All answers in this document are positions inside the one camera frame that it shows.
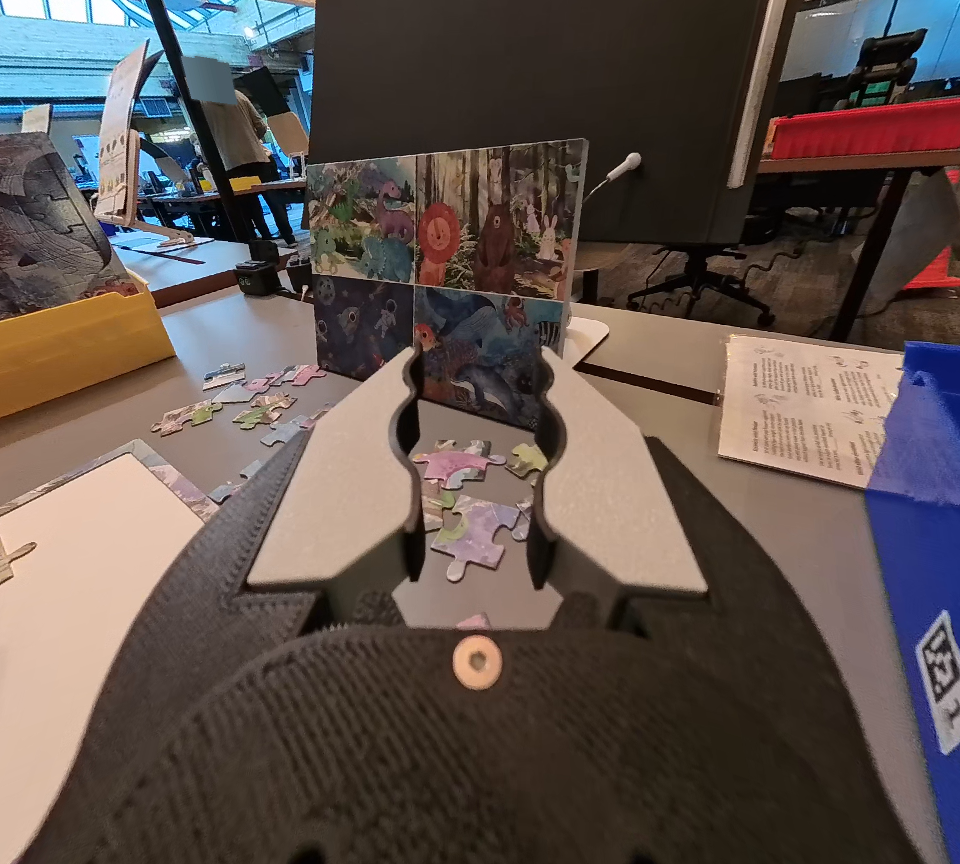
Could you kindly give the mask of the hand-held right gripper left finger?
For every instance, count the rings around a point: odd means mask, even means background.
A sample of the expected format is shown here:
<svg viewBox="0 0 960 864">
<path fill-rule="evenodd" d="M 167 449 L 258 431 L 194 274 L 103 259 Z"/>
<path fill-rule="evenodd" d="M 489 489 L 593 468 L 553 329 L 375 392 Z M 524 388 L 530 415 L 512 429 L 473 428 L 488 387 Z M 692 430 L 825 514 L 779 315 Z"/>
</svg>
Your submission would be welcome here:
<svg viewBox="0 0 960 864">
<path fill-rule="evenodd" d="M 404 349 L 313 427 L 247 574 L 253 591 L 319 591 L 343 619 L 362 594 L 420 579 L 422 357 Z"/>
</svg>

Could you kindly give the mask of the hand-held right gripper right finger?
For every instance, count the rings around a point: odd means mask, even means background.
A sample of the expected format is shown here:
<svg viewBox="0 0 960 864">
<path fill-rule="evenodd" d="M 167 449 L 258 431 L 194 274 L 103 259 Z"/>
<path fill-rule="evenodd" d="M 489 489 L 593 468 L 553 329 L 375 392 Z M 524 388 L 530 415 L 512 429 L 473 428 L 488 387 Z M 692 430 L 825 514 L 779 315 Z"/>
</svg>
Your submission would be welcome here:
<svg viewBox="0 0 960 864">
<path fill-rule="evenodd" d="M 639 426 L 543 348 L 534 371 L 534 487 L 527 568 L 536 590 L 592 596 L 606 623 L 635 597 L 709 592 Z"/>
</svg>

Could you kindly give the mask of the jigsaw puzzle pieces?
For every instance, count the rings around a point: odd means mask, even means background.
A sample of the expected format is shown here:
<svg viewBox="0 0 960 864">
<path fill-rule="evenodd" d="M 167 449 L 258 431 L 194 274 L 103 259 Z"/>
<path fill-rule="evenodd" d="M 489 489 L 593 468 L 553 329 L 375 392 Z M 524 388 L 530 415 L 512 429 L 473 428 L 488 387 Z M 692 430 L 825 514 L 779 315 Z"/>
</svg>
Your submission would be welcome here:
<svg viewBox="0 0 960 864">
<path fill-rule="evenodd" d="M 177 625 L 197 635 L 224 628 L 229 615 L 246 615 L 254 607 L 271 613 L 286 606 L 322 608 L 323 620 L 346 622 L 348 616 L 332 616 L 319 591 L 253 591 L 246 583 L 266 530 L 280 502 L 287 479 L 313 427 L 302 429 L 287 440 L 234 497 L 211 519 L 175 559 L 150 595 L 150 605 L 163 608 Z M 555 591 L 535 592 L 522 583 L 520 554 L 530 523 L 528 505 L 510 499 L 507 503 L 484 502 L 463 491 L 466 480 L 482 481 L 489 467 L 503 466 L 507 459 L 491 451 L 491 442 L 475 439 L 462 443 L 439 439 L 433 450 L 411 453 L 421 479 L 421 505 L 425 534 L 443 528 L 443 511 L 460 514 L 460 524 L 442 531 L 434 549 L 448 560 L 449 587 L 460 586 L 472 564 L 495 571 L 504 546 L 498 543 L 500 529 L 510 530 L 513 541 L 512 571 L 505 591 L 487 591 L 484 613 L 499 630 L 543 630 L 560 603 Z"/>
</svg>

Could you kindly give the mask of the white puzzle tray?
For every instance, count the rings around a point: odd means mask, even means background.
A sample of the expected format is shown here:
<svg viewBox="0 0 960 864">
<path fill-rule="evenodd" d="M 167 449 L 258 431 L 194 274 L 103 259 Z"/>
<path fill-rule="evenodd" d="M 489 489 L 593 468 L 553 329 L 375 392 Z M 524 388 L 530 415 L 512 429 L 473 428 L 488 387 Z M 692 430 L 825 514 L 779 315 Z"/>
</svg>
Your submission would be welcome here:
<svg viewBox="0 0 960 864">
<path fill-rule="evenodd" d="M 218 505 L 135 439 L 4 505 L 1 860 L 16 862 L 76 758 L 114 657 Z"/>
</svg>

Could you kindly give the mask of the laminated instruction sheet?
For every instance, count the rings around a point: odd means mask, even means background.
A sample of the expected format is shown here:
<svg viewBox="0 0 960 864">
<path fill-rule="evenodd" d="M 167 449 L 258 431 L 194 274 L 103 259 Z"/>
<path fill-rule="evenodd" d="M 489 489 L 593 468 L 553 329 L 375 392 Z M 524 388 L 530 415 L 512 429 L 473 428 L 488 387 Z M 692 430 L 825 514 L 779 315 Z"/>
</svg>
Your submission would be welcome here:
<svg viewBox="0 0 960 864">
<path fill-rule="evenodd" d="M 902 354 L 732 335 L 718 455 L 865 490 L 903 370 Z"/>
</svg>

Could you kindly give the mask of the black office chair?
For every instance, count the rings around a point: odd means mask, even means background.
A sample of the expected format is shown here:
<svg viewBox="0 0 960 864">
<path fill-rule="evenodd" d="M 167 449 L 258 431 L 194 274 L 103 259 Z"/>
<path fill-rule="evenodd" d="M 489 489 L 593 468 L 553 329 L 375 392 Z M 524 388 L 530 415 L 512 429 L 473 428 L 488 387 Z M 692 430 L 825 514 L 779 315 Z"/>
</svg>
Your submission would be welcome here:
<svg viewBox="0 0 960 864">
<path fill-rule="evenodd" d="M 725 244 L 666 244 L 656 247 L 657 264 L 650 272 L 641 290 L 629 294 L 626 307 L 631 311 L 642 311 L 646 299 L 651 295 L 671 294 L 687 291 L 688 301 L 683 317 L 689 318 L 693 306 L 700 300 L 704 291 L 713 291 L 732 301 L 750 306 L 758 311 L 757 325 L 762 329 L 771 328 L 776 316 L 761 300 L 750 293 L 745 278 L 732 273 L 721 273 L 709 268 L 710 258 L 730 258 L 745 260 L 747 254 L 733 245 Z M 654 274 L 670 254 L 681 254 L 685 258 L 683 269 L 663 282 L 651 283 Z"/>
</svg>

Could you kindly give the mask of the black charger box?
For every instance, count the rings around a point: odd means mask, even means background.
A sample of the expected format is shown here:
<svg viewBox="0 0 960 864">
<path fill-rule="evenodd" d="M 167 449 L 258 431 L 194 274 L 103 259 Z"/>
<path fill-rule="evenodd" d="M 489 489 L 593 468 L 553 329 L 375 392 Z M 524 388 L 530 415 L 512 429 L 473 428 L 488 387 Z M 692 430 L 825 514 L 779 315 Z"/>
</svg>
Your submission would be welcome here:
<svg viewBox="0 0 960 864">
<path fill-rule="evenodd" d="M 253 239 L 247 244 L 249 258 L 234 265 L 236 283 L 246 295 L 270 296 L 282 291 L 281 256 L 269 238 Z"/>
</svg>

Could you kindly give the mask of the wooden stool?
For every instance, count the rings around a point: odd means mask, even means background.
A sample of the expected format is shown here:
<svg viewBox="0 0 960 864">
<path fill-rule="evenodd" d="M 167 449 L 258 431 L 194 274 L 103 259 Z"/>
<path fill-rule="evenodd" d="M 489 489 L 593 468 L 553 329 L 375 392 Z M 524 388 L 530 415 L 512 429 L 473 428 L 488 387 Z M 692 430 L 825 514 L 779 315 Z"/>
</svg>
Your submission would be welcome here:
<svg viewBox="0 0 960 864">
<path fill-rule="evenodd" d="M 574 278 L 580 279 L 579 303 L 596 305 L 599 276 L 617 266 L 631 253 L 630 243 L 581 241 L 573 262 Z"/>
</svg>

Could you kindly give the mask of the brown wooden desk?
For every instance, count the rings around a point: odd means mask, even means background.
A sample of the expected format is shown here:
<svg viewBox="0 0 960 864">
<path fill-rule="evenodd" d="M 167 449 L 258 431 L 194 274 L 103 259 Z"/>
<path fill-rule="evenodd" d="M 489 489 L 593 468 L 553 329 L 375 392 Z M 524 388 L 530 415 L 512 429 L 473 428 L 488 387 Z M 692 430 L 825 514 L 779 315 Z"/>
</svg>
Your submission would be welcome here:
<svg viewBox="0 0 960 864">
<path fill-rule="evenodd" d="M 126 270 L 147 283 L 158 308 L 236 287 L 237 265 L 253 259 L 246 243 L 219 239 L 171 244 L 164 235 L 134 231 L 108 240 Z"/>
</svg>

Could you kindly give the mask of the animal picture board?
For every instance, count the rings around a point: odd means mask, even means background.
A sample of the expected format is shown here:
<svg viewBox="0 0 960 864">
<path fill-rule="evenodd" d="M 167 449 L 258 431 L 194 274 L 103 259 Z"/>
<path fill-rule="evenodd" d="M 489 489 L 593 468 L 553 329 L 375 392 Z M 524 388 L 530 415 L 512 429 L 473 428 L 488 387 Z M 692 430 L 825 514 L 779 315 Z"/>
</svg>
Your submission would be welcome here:
<svg viewBox="0 0 960 864">
<path fill-rule="evenodd" d="M 584 138 L 310 164 L 318 366 L 363 381 L 408 347 L 423 397 L 532 430 L 562 354 Z"/>
</svg>

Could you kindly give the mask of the long wooden table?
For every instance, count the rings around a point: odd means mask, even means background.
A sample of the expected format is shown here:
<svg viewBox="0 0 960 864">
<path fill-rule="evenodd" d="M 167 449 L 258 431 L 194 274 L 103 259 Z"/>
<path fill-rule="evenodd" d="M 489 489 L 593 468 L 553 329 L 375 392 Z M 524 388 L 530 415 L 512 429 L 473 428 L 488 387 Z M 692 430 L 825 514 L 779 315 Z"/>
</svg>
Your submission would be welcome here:
<svg viewBox="0 0 960 864">
<path fill-rule="evenodd" d="M 892 176 L 886 196 L 881 202 L 876 219 L 866 236 L 863 250 L 829 332 L 828 340 L 847 342 L 858 318 L 860 306 L 867 296 L 874 274 L 882 259 L 883 251 L 892 233 L 912 173 L 917 169 L 939 169 L 947 166 L 957 166 L 958 163 L 958 148 L 760 161 L 755 177 L 756 185 L 760 183 L 763 177 L 790 174 L 882 171 L 884 175 Z"/>
</svg>

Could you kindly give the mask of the red plastic bin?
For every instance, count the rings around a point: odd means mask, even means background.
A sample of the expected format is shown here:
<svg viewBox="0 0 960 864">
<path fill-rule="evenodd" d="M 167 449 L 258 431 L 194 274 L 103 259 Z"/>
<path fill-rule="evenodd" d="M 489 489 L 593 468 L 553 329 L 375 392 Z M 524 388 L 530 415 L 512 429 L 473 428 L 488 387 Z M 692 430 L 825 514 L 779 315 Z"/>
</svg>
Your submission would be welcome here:
<svg viewBox="0 0 960 864">
<path fill-rule="evenodd" d="M 773 160 L 948 151 L 959 147 L 959 98 L 782 116 Z"/>
</svg>

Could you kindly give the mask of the black divider panel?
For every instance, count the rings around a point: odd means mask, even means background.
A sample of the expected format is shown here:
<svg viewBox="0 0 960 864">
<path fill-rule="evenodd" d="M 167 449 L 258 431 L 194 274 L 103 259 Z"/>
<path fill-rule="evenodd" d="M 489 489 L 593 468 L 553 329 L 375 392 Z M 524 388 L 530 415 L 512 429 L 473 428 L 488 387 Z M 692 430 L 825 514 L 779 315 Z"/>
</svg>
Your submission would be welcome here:
<svg viewBox="0 0 960 864">
<path fill-rule="evenodd" d="M 734 242 L 799 0 L 315 0 L 311 162 L 585 138 L 582 241 Z"/>
</svg>

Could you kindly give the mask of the black gaming chair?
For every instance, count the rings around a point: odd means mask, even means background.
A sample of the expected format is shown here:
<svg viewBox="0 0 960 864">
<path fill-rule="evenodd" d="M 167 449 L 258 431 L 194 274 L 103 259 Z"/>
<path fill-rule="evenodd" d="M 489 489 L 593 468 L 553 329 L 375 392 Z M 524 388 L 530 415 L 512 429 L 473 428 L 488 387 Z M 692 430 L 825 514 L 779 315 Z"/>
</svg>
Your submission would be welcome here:
<svg viewBox="0 0 960 864">
<path fill-rule="evenodd" d="M 917 69 L 916 53 L 927 36 L 926 28 L 866 39 L 857 62 L 846 77 L 846 98 L 835 110 L 883 106 L 897 87 L 910 83 Z"/>
</svg>

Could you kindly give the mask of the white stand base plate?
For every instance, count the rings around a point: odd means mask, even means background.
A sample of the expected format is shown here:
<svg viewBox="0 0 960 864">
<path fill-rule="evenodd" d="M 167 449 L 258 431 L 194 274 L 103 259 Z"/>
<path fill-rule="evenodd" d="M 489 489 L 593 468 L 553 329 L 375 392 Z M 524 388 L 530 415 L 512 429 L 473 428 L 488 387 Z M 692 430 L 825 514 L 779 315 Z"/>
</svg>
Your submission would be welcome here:
<svg viewBox="0 0 960 864">
<path fill-rule="evenodd" d="M 591 354 L 609 334 L 609 326 L 601 321 L 571 316 L 563 339 L 562 360 L 575 366 Z"/>
</svg>

